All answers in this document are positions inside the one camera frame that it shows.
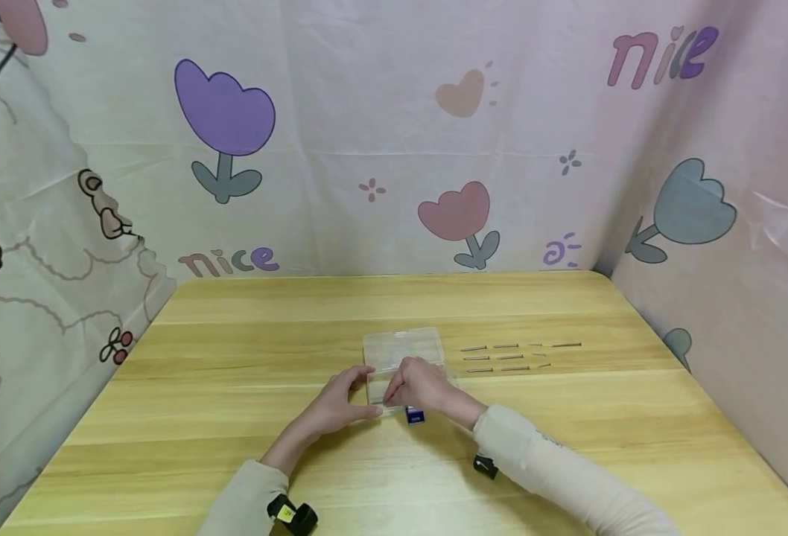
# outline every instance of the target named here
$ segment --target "wood grain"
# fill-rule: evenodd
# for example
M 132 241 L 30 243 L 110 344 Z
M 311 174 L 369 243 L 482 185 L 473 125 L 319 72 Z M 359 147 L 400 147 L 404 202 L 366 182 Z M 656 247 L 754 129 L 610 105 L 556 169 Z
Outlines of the wood grain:
M 185 284 L 0 535 L 194 535 L 238 466 L 361 362 L 365 334 L 427 326 L 461 387 L 602 464 L 683 535 L 788 535 L 788 487 L 592 272 Z M 469 374 L 485 362 L 460 351 L 571 341 L 582 346 L 524 346 L 547 356 L 516 360 L 531 365 L 519 372 Z M 402 417 L 327 436 L 303 459 L 290 495 L 317 510 L 317 535 L 585 534 L 475 473 L 473 441 L 444 418 Z

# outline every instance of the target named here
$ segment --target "plastic box lid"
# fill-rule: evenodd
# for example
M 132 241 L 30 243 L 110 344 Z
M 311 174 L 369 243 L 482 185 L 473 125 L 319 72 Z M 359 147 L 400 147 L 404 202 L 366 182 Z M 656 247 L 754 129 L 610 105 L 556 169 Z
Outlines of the plastic box lid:
M 445 352 L 438 329 L 416 328 L 364 337 L 364 363 L 375 367 L 377 374 L 398 370 L 406 356 L 423 357 L 429 363 L 442 365 Z

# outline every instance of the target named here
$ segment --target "purple tulip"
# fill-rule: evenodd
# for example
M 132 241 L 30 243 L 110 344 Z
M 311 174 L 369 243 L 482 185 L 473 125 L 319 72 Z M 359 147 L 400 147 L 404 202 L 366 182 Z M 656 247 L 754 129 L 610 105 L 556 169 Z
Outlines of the purple tulip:
M 192 162 L 191 172 L 200 185 L 227 203 L 247 196 L 263 181 L 257 170 L 234 174 L 232 159 L 257 153 L 275 129 L 275 105 L 259 88 L 242 89 L 227 73 L 207 77 L 190 59 L 177 63 L 174 86 L 185 119 L 208 146 L 218 151 L 215 173 L 202 162 Z
M 248 156 L 269 141 L 275 105 L 262 89 L 242 89 L 227 73 L 207 77 L 190 59 L 177 63 L 174 85 L 191 129 L 219 153 Z

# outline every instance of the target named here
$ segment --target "beige sleeve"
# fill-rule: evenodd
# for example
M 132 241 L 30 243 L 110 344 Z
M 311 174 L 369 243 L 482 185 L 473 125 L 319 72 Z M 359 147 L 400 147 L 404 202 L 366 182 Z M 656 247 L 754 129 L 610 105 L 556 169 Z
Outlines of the beige sleeve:
M 289 480 L 280 470 L 251 461 L 242 467 L 215 498 L 197 536 L 265 536 L 273 521 L 266 506 L 287 493 Z
M 647 498 L 511 409 L 489 407 L 474 425 L 474 439 L 501 473 L 567 510 L 598 536 L 680 535 Z

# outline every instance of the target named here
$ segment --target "fabric backdrop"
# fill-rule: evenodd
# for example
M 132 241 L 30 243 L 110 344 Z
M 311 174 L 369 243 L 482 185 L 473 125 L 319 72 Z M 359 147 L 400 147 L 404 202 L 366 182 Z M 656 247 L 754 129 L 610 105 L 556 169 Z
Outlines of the fabric backdrop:
M 788 0 L 0 19 L 0 522 L 202 277 L 597 267 L 788 483 Z

